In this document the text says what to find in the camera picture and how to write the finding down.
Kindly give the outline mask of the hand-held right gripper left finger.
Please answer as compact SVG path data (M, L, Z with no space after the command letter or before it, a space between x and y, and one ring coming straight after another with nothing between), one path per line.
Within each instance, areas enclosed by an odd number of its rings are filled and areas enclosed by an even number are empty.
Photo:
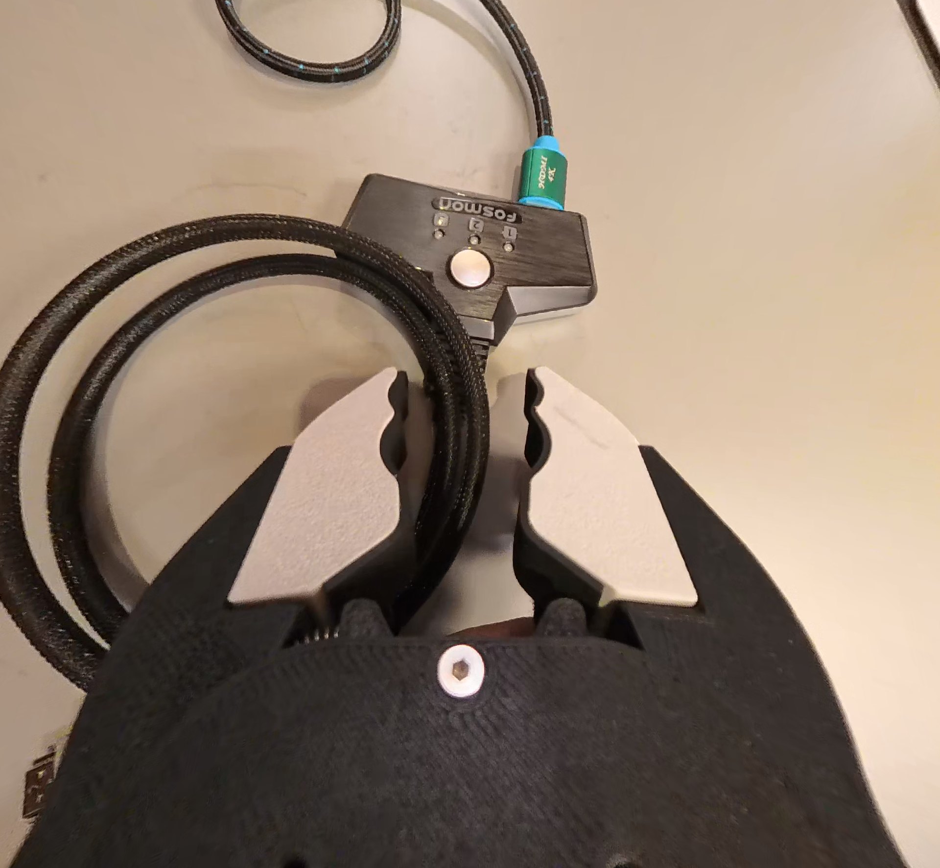
M298 603L333 627L368 599L391 621L412 577L406 461L409 382L386 368L325 409L289 449L228 601Z

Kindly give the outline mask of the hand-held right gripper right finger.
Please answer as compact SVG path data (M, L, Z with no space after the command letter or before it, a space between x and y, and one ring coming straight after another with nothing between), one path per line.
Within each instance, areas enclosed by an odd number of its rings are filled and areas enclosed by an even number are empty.
M699 624L699 594L630 429L547 366L526 373L512 566L536 622L578 604L589 625Z

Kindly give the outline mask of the black video switch box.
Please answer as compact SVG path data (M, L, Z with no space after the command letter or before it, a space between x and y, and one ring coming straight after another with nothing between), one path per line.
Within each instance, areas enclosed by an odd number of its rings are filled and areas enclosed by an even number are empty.
M573 212L372 173L343 225L429 274L483 356L515 324L597 294L588 224Z

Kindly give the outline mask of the white object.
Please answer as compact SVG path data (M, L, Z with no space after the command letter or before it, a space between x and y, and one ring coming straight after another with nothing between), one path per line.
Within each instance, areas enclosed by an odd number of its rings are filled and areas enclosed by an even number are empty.
M914 8L923 32L928 63L939 84L939 0L914 0Z

